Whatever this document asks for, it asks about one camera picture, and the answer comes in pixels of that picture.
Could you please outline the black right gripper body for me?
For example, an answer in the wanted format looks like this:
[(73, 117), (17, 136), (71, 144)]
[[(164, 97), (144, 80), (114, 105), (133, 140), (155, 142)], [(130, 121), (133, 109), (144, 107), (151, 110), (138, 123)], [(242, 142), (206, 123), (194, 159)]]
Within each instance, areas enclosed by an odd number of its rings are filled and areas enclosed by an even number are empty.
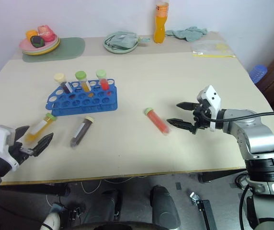
[(210, 122), (205, 120), (201, 112), (206, 113), (209, 109), (209, 103), (208, 102), (202, 102), (202, 103), (191, 103), (191, 110), (194, 115), (194, 126), (192, 129), (192, 133), (196, 134), (198, 129), (206, 129), (210, 127)]

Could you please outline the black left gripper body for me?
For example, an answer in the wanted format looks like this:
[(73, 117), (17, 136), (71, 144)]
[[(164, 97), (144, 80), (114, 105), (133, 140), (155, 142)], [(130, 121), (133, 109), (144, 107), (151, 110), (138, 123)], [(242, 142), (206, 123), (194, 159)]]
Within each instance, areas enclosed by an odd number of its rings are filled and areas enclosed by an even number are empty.
[(19, 165), (24, 163), (30, 156), (34, 155), (32, 149), (27, 149), (23, 147), (20, 142), (15, 142), (9, 147), (9, 154), (18, 162)]

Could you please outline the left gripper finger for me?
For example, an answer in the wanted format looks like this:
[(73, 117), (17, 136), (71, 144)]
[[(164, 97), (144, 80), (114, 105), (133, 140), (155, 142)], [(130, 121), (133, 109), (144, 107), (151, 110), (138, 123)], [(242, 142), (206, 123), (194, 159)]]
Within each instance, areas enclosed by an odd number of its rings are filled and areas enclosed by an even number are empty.
[(54, 133), (50, 133), (50, 134), (42, 137), (38, 141), (37, 145), (32, 149), (32, 151), (33, 151), (32, 156), (38, 157), (48, 147), (53, 136), (54, 136)]
[(19, 141), (22, 138), (30, 126), (21, 126), (15, 129), (14, 144), (21, 143)]

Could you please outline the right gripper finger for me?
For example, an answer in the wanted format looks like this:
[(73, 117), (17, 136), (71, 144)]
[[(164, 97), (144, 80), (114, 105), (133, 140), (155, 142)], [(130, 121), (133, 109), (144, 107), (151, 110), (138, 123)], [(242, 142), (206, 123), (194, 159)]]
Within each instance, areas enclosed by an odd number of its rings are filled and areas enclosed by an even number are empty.
[(190, 102), (181, 102), (176, 104), (177, 107), (187, 110), (187, 111), (193, 111), (197, 107), (197, 103), (190, 103)]
[(167, 119), (166, 121), (174, 127), (184, 129), (189, 132), (193, 131), (193, 125), (190, 122), (185, 122), (185, 121), (183, 121), (181, 119), (177, 119), (177, 118), (170, 118), (170, 119)]

